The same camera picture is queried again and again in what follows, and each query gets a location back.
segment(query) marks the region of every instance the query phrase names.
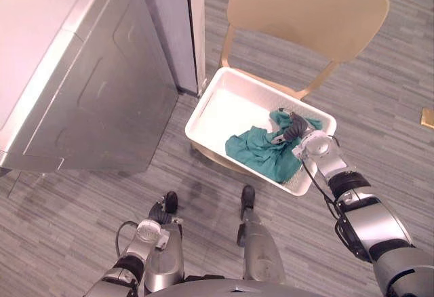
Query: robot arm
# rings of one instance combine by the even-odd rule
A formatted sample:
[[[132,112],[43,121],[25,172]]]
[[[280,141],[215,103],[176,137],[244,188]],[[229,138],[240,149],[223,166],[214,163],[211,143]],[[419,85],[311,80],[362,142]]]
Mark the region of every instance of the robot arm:
[[[433,258],[413,245],[395,212],[345,160],[327,134],[312,130],[297,114],[292,113],[291,118],[295,126],[283,135],[284,139],[302,138],[294,155],[316,163],[335,198],[336,234],[357,258],[372,263],[382,293],[396,297],[434,296]]]
[[[163,249],[169,236],[170,232],[162,229],[158,222],[143,220],[113,268],[94,284],[85,297],[137,297],[146,259],[155,248]]]

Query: appliance door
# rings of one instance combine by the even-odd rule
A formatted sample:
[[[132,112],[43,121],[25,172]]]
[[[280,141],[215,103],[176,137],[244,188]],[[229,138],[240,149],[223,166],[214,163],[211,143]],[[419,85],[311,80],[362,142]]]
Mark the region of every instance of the appliance door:
[[[190,0],[145,0],[176,86],[197,95]]]
[[[63,158],[61,168],[144,170],[176,103],[174,81],[144,0],[89,11],[96,21],[78,29],[83,46],[25,154]]]

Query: washing machine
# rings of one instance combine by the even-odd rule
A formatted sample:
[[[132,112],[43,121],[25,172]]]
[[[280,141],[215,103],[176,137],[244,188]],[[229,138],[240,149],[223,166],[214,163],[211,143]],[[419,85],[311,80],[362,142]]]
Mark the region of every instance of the washing machine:
[[[0,166],[145,170],[178,92],[145,0],[0,0]]]

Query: black rubber foot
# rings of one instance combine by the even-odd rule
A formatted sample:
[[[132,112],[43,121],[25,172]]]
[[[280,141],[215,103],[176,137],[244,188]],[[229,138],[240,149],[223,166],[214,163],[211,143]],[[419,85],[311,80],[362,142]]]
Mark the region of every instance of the black rubber foot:
[[[172,222],[172,216],[163,211],[163,206],[159,202],[155,202],[152,206],[148,218],[159,224],[169,224]]]
[[[255,204],[255,189],[250,185],[246,185],[241,194],[241,220],[243,220],[244,210],[249,207],[253,209]]]
[[[165,195],[164,208],[168,214],[174,214],[178,209],[178,196],[174,191],[170,191]]]
[[[241,248],[245,247],[245,224],[240,224],[238,227],[237,245]]]
[[[3,177],[4,175],[9,173],[10,171],[12,171],[12,170],[10,170],[9,168],[0,167],[0,177]]]

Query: gray carpet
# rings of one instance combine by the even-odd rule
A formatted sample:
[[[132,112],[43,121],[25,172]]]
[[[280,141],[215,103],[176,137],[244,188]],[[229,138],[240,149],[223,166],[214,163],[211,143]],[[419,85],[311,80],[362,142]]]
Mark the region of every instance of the gray carpet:
[[[205,0],[207,75],[227,22],[227,0]],[[306,102],[335,116],[343,151],[406,222],[414,244],[434,254],[434,131],[419,124],[433,108],[433,0],[391,0],[380,32]],[[279,40],[239,33],[234,66],[301,88],[325,61]],[[326,296],[380,296],[371,266],[354,258],[311,187],[294,197],[192,151],[184,127],[197,99],[180,96],[146,172],[9,173],[0,179],[0,295],[81,296],[116,259],[125,220],[140,221],[169,190],[180,198],[187,275],[240,278],[235,244],[239,196],[256,187],[256,211],[281,252],[288,285]],[[121,240],[125,245],[127,237]]]

